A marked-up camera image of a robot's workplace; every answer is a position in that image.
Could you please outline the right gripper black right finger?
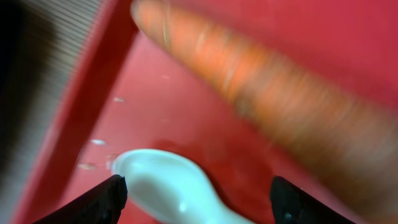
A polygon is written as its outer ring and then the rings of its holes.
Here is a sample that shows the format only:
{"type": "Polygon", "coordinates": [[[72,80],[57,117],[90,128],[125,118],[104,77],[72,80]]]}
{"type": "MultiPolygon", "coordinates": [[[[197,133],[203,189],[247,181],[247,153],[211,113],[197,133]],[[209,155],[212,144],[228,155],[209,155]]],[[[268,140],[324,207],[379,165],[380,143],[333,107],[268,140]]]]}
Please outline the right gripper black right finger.
{"type": "Polygon", "coordinates": [[[281,176],[273,177],[269,198],[275,224],[354,224],[281,176]]]}

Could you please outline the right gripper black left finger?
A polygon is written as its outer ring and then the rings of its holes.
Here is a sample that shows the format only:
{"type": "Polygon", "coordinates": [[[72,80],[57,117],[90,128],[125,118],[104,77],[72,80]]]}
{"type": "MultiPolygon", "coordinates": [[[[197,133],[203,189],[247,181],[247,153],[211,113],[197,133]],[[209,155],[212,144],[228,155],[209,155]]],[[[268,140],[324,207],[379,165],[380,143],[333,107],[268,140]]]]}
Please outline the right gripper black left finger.
{"type": "Polygon", "coordinates": [[[125,178],[115,174],[34,224],[117,224],[126,202],[125,178]]]}

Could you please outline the white plastic spoon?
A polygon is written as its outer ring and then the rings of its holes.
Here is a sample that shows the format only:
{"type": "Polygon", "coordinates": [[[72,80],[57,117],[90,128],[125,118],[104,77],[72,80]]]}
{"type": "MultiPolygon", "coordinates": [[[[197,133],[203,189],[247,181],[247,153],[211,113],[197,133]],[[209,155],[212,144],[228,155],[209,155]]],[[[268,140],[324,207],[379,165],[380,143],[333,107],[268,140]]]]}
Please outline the white plastic spoon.
{"type": "Polygon", "coordinates": [[[252,223],[223,203],[198,165],[178,154],[127,151],[114,160],[111,171],[125,178],[132,202],[160,222],[252,223]]]}

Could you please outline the orange carrot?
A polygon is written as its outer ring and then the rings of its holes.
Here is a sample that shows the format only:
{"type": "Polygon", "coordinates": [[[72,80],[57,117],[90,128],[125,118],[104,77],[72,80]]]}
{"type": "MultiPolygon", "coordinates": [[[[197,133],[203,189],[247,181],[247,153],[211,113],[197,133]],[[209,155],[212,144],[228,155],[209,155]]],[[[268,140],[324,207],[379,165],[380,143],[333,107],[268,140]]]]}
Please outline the orange carrot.
{"type": "Polygon", "coordinates": [[[397,117],[183,7],[134,1],[137,27],[369,223],[397,222],[397,117]]]}

